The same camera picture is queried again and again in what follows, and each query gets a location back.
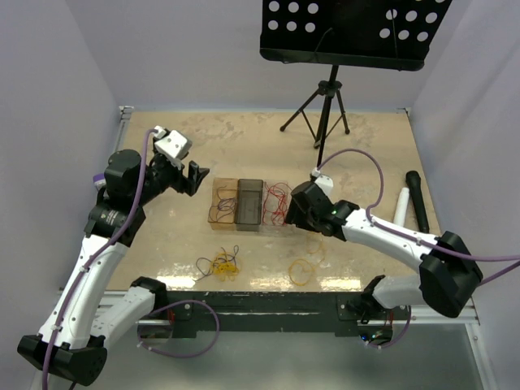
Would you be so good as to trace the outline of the yellow red cable ball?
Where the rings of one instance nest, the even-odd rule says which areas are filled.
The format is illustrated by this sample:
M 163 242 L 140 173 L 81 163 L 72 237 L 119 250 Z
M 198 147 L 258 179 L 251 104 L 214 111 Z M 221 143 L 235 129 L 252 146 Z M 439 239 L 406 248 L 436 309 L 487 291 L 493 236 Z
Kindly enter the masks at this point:
M 241 272 L 241 263 L 237 257 L 239 251 L 239 245 L 234 245 L 231 251 L 222 247 L 213 258 L 198 258 L 195 261 L 195 267 L 200 276 L 193 281 L 199 282 L 210 276 L 216 276 L 220 281 L 234 281 Z

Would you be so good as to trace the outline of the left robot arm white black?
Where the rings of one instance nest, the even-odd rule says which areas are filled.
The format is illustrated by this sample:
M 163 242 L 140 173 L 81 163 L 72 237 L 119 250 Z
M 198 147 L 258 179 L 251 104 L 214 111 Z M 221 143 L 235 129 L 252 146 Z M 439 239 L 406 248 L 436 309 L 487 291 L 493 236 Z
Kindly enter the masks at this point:
M 104 367 L 109 348 L 140 318 L 161 318 L 168 309 L 166 285 L 139 277 L 123 300 L 96 318 L 99 303 L 119 262 L 145 221 L 144 206 L 167 189 L 194 195 L 209 169 L 154 152 L 146 161 L 133 149 L 113 153 L 105 185 L 89 213 L 80 254 L 49 318 L 37 334 L 23 336 L 17 352 L 42 373 L 73 386 L 91 385 Z

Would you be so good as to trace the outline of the grey transparent bin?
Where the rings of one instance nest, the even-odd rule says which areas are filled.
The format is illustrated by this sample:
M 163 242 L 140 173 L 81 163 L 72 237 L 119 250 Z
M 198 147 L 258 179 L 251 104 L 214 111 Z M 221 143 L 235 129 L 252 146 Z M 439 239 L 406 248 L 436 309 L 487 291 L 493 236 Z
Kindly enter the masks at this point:
M 235 225 L 237 231 L 259 231 L 262 222 L 263 186 L 263 180 L 238 180 L 235 212 Z

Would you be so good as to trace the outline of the clear transparent bin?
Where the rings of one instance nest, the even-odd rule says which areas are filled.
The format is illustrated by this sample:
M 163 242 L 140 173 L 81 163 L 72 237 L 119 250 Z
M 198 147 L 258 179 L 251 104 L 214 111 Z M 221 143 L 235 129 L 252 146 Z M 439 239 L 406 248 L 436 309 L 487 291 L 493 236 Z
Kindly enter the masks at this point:
M 285 180 L 265 180 L 260 232 L 266 236 L 287 236 L 292 231 L 285 223 L 291 202 L 292 187 Z

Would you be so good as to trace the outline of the orange transparent bin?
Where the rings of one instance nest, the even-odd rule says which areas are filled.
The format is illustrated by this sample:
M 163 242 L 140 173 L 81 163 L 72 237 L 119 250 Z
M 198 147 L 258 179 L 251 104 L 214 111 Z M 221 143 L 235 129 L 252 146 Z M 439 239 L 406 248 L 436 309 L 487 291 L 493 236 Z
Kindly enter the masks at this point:
M 214 178 L 211 205 L 207 216 L 207 222 L 212 230 L 225 232 L 236 230 L 237 187 L 238 179 Z

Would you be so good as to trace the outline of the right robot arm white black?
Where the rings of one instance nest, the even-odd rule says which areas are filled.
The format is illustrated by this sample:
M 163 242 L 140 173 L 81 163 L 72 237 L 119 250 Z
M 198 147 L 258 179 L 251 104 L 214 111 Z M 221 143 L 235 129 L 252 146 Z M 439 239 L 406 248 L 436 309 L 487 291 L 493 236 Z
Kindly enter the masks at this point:
M 398 306 L 426 305 L 444 317 L 459 316 L 483 279 L 469 250 L 451 232 L 435 236 L 369 218 L 358 205 L 332 203 L 315 181 L 299 184 L 291 193 L 287 224 L 324 236 L 374 249 L 414 271 L 406 277 L 375 277 L 363 290 L 360 310 L 381 319 Z

